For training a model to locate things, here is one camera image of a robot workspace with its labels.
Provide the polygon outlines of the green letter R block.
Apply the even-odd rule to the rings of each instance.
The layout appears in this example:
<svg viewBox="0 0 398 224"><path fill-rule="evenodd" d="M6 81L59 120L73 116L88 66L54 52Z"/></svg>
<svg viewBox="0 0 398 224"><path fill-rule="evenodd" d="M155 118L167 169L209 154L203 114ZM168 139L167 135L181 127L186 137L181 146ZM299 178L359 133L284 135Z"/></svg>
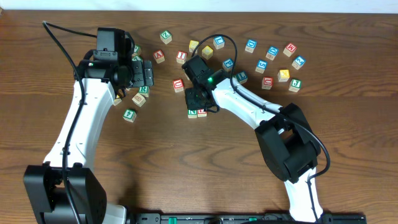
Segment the green letter R block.
<svg viewBox="0 0 398 224"><path fill-rule="evenodd" d="M138 93L147 98L150 95L150 88L148 86L141 86Z"/></svg>

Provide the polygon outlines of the red letter E block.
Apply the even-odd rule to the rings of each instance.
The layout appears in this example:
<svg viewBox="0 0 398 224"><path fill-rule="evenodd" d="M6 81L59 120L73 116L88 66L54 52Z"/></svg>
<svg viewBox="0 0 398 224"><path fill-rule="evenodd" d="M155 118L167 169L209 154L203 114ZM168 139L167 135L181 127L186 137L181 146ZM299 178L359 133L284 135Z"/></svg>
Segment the red letter E block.
<svg viewBox="0 0 398 224"><path fill-rule="evenodd" d="M208 114L208 112L205 111L204 109L200 109L200 110L197 111L197 116L198 117L206 117L207 114Z"/></svg>

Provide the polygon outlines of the green letter N block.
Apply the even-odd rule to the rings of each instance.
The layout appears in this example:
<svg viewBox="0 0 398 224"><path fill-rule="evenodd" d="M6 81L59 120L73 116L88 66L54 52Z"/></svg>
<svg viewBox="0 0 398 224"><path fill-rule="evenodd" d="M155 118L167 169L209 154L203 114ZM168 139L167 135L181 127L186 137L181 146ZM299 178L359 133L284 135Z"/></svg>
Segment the green letter N block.
<svg viewBox="0 0 398 224"><path fill-rule="evenodd" d="M197 118L198 117L198 111L197 110L188 110L188 118Z"/></svg>

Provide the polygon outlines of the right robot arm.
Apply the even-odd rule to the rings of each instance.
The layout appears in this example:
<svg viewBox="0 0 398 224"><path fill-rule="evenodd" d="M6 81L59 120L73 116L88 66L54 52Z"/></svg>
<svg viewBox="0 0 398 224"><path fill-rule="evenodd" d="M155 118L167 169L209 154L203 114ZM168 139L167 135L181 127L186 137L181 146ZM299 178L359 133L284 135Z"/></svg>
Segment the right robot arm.
<svg viewBox="0 0 398 224"><path fill-rule="evenodd" d="M225 109L247 123L255 132L264 161L283 181L290 215L295 221L318 222L323 210L318 202L315 177L317 157L325 148L314 135L302 110L263 100L223 69L211 69L198 55L182 69L193 86L185 90L189 110Z"/></svg>

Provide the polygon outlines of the pineapple B wooden block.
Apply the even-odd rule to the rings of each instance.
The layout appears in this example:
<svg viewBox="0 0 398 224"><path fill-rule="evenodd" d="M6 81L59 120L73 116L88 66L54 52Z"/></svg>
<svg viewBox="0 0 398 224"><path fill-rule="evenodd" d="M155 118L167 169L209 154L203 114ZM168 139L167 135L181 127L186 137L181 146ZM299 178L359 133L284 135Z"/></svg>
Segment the pineapple B wooden block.
<svg viewBox="0 0 398 224"><path fill-rule="evenodd" d="M132 101L134 104L136 104L138 107L141 107L145 102L146 99L145 97L140 94L140 93L136 93L133 97L132 97Z"/></svg>

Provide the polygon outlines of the red letter A block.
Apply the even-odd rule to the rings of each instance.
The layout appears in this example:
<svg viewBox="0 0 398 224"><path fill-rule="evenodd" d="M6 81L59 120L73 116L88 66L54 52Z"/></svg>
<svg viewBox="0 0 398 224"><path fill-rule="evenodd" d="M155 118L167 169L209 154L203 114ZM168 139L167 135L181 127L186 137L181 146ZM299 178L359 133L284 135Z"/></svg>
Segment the red letter A block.
<svg viewBox="0 0 398 224"><path fill-rule="evenodd" d="M162 63L165 61L165 55L162 50L156 50L153 53L153 57L154 57L154 60L156 61L156 63Z"/></svg>

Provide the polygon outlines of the red letter U block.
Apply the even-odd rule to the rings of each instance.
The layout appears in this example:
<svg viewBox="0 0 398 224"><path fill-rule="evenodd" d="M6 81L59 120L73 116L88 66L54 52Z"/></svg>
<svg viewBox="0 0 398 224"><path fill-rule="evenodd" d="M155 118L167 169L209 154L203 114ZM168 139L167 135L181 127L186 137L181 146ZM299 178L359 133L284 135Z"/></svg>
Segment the red letter U block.
<svg viewBox="0 0 398 224"><path fill-rule="evenodd" d="M172 84L173 84L174 91L176 93L184 91L184 85L183 85L183 80L182 79L174 80L172 82Z"/></svg>

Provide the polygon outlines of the blue letter P block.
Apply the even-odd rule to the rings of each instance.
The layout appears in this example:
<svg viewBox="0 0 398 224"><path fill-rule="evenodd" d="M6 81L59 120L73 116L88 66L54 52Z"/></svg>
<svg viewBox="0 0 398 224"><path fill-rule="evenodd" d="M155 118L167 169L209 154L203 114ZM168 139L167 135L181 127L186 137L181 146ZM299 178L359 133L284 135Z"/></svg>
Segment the blue letter P block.
<svg viewBox="0 0 398 224"><path fill-rule="evenodd" d="M226 72L232 71L233 65L234 61L231 58L223 61L222 63L223 70L225 70Z"/></svg>

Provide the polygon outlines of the red letter I block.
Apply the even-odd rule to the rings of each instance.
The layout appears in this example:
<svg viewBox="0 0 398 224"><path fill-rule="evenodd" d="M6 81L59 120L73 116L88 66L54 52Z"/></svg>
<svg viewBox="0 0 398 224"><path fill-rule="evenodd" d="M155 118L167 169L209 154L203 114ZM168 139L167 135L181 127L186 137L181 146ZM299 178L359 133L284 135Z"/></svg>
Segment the red letter I block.
<svg viewBox="0 0 398 224"><path fill-rule="evenodd" d="M187 60L187 53L183 51L178 51L176 55L177 63L184 64Z"/></svg>

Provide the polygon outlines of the yellow block back row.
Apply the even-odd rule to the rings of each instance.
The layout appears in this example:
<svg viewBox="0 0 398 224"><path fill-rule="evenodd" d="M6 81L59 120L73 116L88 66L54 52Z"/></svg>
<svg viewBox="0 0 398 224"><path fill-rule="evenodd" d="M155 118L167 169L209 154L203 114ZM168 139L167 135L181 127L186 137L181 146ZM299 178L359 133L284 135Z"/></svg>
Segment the yellow block back row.
<svg viewBox="0 0 398 224"><path fill-rule="evenodd" d="M189 43L189 46L188 46L189 52L190 53L194 53L194 52L197 53L198 50L195 50L195 49L198 46L198 44L199 44L199 41L191 40L190 43Z"/></svg>

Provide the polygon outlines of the blue number 5 block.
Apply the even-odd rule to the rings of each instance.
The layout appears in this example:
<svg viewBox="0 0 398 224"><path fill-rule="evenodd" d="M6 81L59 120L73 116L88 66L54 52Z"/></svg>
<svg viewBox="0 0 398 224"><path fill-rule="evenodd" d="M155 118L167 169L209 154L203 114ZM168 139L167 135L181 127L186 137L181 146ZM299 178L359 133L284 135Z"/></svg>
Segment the blue number 5 block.
<svg viewBox="0 0 398 224"><path fill-rule="evenodd" d="M264 73L265 70L266 70L266 68L267 68L267 64L268 64L267 61L265 61L265 60L259 60L258 63L257 63L257 65L256 65L255 71L256 71L257 73Z"/></svg>

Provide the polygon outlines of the blue letter D block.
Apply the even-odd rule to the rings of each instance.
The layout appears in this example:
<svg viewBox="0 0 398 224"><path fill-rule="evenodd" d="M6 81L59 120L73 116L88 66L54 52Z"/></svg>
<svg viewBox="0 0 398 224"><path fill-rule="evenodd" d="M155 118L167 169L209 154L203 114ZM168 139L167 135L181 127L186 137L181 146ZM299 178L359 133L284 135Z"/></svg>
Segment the blue letter D block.
<svg viewBox="0 0 398 224"><path fill-rule="evenodd" d="M256 40L248 39L246 46L245 46L245 51L249 53L253 53L257 45Z"/></svg>

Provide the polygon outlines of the green letter J block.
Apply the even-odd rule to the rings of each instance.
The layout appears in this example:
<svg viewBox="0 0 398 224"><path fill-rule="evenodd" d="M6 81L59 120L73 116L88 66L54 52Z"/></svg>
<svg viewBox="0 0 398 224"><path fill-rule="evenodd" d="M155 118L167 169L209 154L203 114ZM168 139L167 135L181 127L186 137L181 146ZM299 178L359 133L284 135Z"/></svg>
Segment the green letter J block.
<svg viewBox="0 0 398 224"><path fill-rule="evenodd" d="M302 87L302 81L298 79L291 79L291 82L289 84L289 91L292 92L298 92Z"/></svg>

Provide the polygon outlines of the red letter M block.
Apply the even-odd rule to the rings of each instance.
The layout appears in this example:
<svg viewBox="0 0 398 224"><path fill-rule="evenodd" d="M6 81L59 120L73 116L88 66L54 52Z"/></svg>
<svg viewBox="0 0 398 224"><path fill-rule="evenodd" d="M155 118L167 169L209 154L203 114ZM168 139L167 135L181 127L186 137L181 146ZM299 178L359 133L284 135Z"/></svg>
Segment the red letter M block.
<svg viewBox="0 0 398 224"><path fill-rule="evenodd" d="M294 45L293 43L289 43L285 46L285 48L283 50L283 54L288 57L291 57L295 53L296 50L297 50L297 46Z"/></svg>

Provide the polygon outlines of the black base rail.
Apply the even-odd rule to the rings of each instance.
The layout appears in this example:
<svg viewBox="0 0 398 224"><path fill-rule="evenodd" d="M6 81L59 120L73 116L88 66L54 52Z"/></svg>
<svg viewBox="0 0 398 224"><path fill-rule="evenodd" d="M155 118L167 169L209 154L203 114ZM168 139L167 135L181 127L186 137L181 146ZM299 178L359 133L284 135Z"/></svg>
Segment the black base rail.
<svg viewBox="0 0 398 224"><path fill-rule="evenodd" d="M179 215L138 213L135 224L260 224L260 223L310 223L296 221L287 213L265 213L262 215ZM315 221L321 224L367 224L364 215L324 214Z"/></svg>

